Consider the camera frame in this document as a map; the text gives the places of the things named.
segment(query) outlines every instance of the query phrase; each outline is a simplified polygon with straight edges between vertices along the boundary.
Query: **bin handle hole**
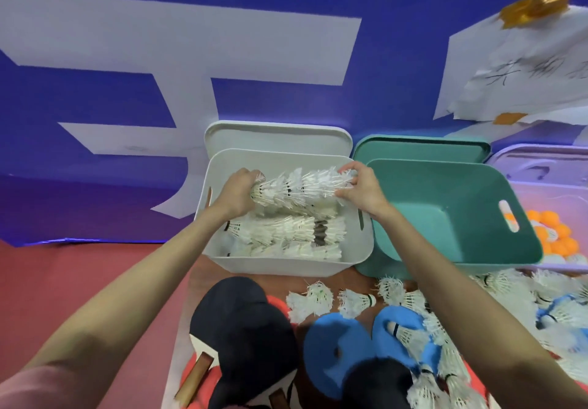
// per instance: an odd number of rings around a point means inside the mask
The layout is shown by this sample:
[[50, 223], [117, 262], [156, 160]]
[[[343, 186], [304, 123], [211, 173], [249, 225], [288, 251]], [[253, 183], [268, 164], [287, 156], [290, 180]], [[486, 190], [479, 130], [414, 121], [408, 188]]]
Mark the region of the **bin handle hole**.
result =
[[517, 233], [518, 230], [520, 229], [520, 225], [518, 224], [518, 221], [517, 221], [516, 217], [514, 216], [509, 203], [506, 200], [500, 200], [498, 202], [498, 209], [500, 210], [500, 213], [502, 214], [502, 217], [504, 218], [504, 222], [506, 222], [506, 226], [513, 233]]
[[210, 199], [212, 198], [212, 187], [208, 187], [208, 195], [206, 196], [206, 203], [204, 204], [204, 208], [208, 208], [210, 206]]
[[359, 216], [359, 229], [361, 231], [363, 231], [364, 230], [364, 213], [361, 211], [361, 209], [358, 209], [357, 215]]

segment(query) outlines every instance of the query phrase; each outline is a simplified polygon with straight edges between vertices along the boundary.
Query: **hand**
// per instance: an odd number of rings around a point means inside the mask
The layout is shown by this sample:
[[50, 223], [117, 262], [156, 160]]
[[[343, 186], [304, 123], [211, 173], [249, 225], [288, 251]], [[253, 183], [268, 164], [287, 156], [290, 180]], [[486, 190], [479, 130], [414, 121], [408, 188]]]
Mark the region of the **hand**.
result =
[[357, 171], [357, 177], [351, 181], [354, 186], [337, 189], [334, 193], [335, 196], [349, 200], [362, 211], [369, 212], [377, 220], [392, 205], [386, 200], [373, 169], [359, 161], [351, 161], [339, 169], [339, 172], [349, 169]]
[[213, 204], [221, 210], [225, 220], [244, 216], [254, 210], [255, 202], [251, 199], [251, 188], [260, 174], [258, 170], [249, 171], [241, 168], [229, 177]]

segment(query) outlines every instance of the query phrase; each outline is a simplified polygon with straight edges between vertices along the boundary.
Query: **gold foil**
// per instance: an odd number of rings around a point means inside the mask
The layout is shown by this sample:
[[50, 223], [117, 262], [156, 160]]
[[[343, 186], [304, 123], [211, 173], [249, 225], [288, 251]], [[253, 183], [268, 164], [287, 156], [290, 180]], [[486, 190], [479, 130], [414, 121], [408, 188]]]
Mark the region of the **gold foil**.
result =
[[563, 13], [569, 3], [570, 0], [518, 0], [500, 11], [504, 21], [502, 28], [518, 27], [550, 14]]

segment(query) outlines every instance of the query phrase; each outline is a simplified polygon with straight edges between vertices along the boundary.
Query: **right hand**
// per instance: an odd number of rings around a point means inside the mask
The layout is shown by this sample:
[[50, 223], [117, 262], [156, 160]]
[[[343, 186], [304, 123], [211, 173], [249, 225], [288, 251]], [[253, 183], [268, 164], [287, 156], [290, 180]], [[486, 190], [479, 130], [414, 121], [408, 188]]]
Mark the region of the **right hand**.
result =
[[373, 173], [373, 169], [367, 167], [359, 161], [351, 161], [341, 169], [339, 172], [355, 169], [357, 177], [355, 177], [351, 184], [351, 188], [337, 189], [334, 195], [340, 198], [349, 200], [362, 211], [370, 213], [375, 219], [381, 216], [386, 210], [392, 206], [384, 196], [380, 183]]

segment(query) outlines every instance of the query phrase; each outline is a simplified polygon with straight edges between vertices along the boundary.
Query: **teal storage bin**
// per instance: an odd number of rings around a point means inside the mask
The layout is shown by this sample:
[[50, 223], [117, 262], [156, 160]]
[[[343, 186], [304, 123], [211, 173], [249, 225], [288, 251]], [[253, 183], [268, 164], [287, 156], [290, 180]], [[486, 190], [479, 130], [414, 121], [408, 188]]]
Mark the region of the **teal storage bin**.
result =
[[[489, 154], [483, 141], [371, 136], [357, 144], [353, 158], [374, 169], [386, 198], [441, 253], [467, 274], [482, 274], [543, 256], [511, 185], [483, 164]], [[500, 210], [502, 200], [518, 222], [515, 233]], [[384, 229], [373, 225], [374, 251], [357, 270], [409, 279]]]

